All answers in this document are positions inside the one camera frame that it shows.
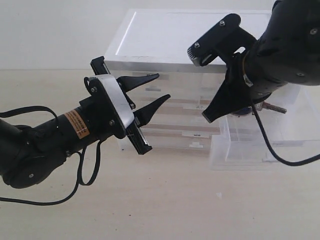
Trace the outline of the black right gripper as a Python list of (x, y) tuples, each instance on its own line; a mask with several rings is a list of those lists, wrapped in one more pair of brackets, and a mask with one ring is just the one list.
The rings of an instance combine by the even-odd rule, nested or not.
[(241, 16), (229, 13), (207, 30), (188, 48), (201, 52), (212, 51), (217, 57), (206, 66), (194, 66), (205, 69), (207, 73), (226, 72), (224, 81), (214, 95), (203, 117), (212, 123), (215, 120), (250, 106), (250, 80), (245, 63), (251, 56), (257, 55), (258, 40), (241, 27)]

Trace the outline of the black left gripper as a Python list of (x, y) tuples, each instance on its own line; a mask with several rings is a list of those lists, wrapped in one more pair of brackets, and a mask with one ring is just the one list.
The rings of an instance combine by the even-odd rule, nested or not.
[(171, 95), (163, 95), (148, 105), (136, 109), (136, 104), (130, 99), (127, 93), (139, 86), (156, 80), (160, 77), (160, 74), (155, 73), (144, 76), (126, 75), (116, 79), (134, 115), (133, 122), (127, 128), (124, 128), (123, 124), (120, 122), (120, 117), (117, 116), (115, 107), (107, 96), (102, 83), (97, 78), (98, 75), (112, 75), (105, 63), (105, 57), (99, 56), (92, 59), (90, 66), (94, 72), (94, 76), (86, 77), (84, 83), (96, 102), (97, 107), (100, 109), (102, 117), (111, 127), (112, 134), (119, 139), (128, 137), (139, 155), (146, 154), (152, 147), (147, 143), (147, 140), (141, 131), (141, 127), (147, 125), (151, 121), (157, 110), (171, 97)]

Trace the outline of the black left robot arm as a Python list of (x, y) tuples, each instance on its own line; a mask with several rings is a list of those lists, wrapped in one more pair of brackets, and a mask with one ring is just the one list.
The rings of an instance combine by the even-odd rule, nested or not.
[(110, 137), (128, 138), (140, 155), (152, 149), (141, 127), (170, 95), (136, 109), (128, 92), (159, 75), (114, 77), (104, 60), (100, 56), (91, 61), (93, 75), (83, 80), (89, 96), (78, 107), (37, 126), (12, 125), (6, 118), (47, 112), (48, 107), (25, 106), (0, 114), (0, 175), (5, 184), (15, 189), (37, 185), (77, 151)]

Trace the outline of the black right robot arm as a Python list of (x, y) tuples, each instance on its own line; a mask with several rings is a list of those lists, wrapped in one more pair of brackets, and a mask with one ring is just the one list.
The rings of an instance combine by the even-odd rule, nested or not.
[(212, 123), (228, 114), (268, 99), (287, 85), (320, 84), (320, 3), (317, 0), (277, 0), (260, 37), (241, 27), (241, 17), (229, 13), (188, 49), (197, 67), (216, 58), (226, 65), (224, 80), (202, 112)]

